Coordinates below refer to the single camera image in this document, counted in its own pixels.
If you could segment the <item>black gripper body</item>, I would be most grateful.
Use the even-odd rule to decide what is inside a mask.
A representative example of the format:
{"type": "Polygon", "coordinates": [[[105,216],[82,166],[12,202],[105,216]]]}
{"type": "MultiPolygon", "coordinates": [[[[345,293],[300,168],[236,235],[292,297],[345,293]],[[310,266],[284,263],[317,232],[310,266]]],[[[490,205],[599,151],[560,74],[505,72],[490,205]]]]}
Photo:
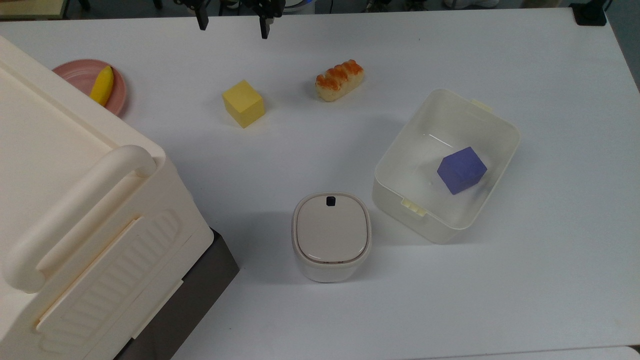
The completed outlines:
{"type": "MultiPolygon", "coordinates": [[[[222,0],[224,6],[239,4],[251,10],[259,18],[281,18],[285,0],[222,0]]],[[[211,0],[174,0],[174,4],[182,5],[191,12],[197,12],[199,8],[204,8],[211,3],[211,0]]]]}

